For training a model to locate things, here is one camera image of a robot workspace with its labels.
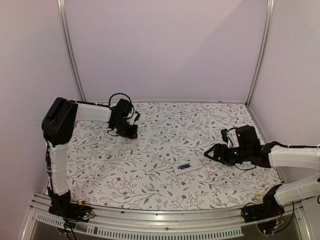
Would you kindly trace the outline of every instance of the white device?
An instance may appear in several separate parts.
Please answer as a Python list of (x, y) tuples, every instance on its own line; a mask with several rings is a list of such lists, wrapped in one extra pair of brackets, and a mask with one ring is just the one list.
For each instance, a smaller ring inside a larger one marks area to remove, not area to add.
[(175, 175), (181, 175), (201, 169), (202, 162), (200, 160), (186, 161), (180, 164), (173, 165), (172, 168)]

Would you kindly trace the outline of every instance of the white enclosure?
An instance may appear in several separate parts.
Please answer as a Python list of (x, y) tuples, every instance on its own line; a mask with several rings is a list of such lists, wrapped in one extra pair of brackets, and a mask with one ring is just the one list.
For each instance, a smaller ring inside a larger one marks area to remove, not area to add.
[(88, 101), (245, 102), (266, 0), (65, 3)]

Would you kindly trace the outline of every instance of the leaf pattern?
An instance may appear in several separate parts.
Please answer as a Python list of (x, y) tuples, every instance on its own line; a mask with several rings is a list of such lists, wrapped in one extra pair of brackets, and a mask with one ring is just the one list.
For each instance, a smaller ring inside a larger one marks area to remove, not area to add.
[[(136, 103), (135, 108), (141, 117), (134, 140), (109, 135), (106, 122), (77, 123), (67, 152), (73, 201), (142, 210), (227, 208), (258, 203), (280, 183), (275, 169), (241, 171), (203, 156), (222, 143), (222, 129), (255, 126), (243, 104)], [(192, 160), (202, 161), (203, 168), (174, 174), (173, 165)]]

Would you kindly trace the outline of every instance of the white robot arm segment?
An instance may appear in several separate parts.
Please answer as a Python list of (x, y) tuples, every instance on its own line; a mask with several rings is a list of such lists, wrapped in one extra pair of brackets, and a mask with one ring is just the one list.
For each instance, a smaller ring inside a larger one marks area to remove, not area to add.
[(271, 167), (307, 168), (320, 171), (320, 148), (274, 146), (269, 153)]
[(114, 107), (68, 101), (62, 97), (54, 101), (42, 121), (43, 137), (47, 142), (46, 169), (50, 180), (47, 189), (51, 198), (49, 213), (76, 221), (87, 221), (93, 216), (91, 207), (71, 203), (66, 171), (68, 142), (78, 121), (107, 122), (108, 127), (116, 129), (120, 136), (137, 138), (138, 126), (127, 121), (133, 109), (131, 101), (125, 99), (120, 99)]
[[(78, 103), (73, 127), (76, 126), (78, 121), (109, 122), (110, 117), (111, 110), (107, 107)], [(69, 191), (66, 163), (68, 143), (56, 145), (55, 147), (50, 142), (48, 144), (51, 159), (51, 187), (55, 194), (61, 196)]]

